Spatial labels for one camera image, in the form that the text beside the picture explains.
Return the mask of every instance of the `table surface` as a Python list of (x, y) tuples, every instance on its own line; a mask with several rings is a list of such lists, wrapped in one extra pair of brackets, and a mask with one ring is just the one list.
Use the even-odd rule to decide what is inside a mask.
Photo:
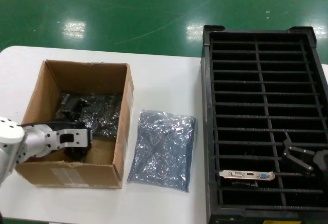
[(0, 50), (14, 45), (200, 57), (203, 25), (313, 26), (328, 63), (327, 0), (0, 0)]
[[(129, 63), (134, 101), (121, 190), (37, 188), (16, 172), (0, 187), (6, 218), (65, 223), (206, 222), (200, 59), (36, 47), (10, 47), (0, 54), (0, 114), (23, 119), (43, 60)], [(193, 115), (198, 120), (189, 193), (127, 183), (142, 109)]]

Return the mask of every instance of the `green epoxy floor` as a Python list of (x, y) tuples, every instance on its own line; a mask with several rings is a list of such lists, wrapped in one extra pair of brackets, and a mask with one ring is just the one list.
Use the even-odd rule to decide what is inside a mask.
[(0, 0), (0, 13), (0, 50), (21, 45), (199, 57), (203, 25), (312, 26), (320, 59), (328, 63), (328, 0)]

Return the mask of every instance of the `black plastic crate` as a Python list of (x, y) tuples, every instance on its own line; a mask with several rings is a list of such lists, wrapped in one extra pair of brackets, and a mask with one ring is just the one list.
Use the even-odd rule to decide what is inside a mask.
[[(285, 132), (295, 146), (328, 149), (328, 87), (313, 28), (205, 26), (201, 67), (208, 222), (327, 220), (318, 179), (281, 162)], [(236, 188), (220, 170), (273, 171), (276, 178)]]

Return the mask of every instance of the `open cardboard box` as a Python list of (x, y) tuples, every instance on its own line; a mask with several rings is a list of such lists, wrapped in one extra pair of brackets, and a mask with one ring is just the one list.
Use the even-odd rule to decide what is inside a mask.
[(84, 163), (60, 150), (18, 165), (17, 172), (38, 187), (121, 188), (133, 90), (128, 64), (44, 61), (23, 124), (53, 120), (61, 93), (123, 93), (117, 139), (94, 137)]

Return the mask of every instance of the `robotic arm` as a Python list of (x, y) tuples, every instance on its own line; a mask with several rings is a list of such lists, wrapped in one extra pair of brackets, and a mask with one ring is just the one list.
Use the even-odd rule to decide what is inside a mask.
[(20, 126), (0, 117), (0, 185), (17, 164), (30, 157), (43, 157), (62, 148), (90, 148), (91, 140), (91, 130), (84, 123), (53, 121)]

